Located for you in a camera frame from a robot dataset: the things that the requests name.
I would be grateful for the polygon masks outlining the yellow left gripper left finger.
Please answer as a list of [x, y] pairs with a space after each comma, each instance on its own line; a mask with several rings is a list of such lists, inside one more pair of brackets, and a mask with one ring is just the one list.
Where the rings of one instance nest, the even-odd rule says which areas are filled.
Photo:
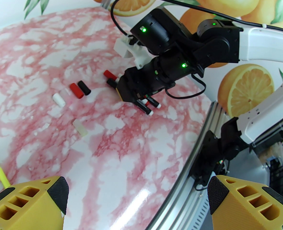
[[0, 230], [62, 230], [68, 195], [63, 176], [11, 185], [0, 193]]

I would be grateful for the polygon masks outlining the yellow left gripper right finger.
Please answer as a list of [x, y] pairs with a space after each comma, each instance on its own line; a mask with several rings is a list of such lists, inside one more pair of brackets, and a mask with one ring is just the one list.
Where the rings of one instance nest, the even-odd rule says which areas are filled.
[[262, 183], [217, 175], [207, 193], [214, 230], [283, 230], [283, 196]]

